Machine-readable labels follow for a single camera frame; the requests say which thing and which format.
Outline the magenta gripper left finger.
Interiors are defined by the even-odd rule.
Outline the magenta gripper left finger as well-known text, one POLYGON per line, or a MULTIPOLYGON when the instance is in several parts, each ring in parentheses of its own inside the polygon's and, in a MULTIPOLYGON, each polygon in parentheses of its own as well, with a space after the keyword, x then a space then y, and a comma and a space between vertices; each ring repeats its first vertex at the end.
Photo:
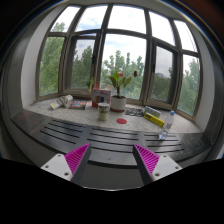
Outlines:
POLYGON ((65 155, 65 160, 72 172, 71 181, 80 184, 86 164, 91 154, 91 144, 87 143, 65 155))

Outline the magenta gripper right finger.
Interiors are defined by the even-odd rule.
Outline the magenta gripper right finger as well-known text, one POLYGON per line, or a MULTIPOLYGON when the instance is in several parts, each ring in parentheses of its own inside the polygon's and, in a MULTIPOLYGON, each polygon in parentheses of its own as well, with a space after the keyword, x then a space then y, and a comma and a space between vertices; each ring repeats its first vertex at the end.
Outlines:
POLYGON ((143 184, 150 184, 153 181, 152 173, 159 161, 160 156, 137 144, 133 145, 133 155, 140 171, 143 184))

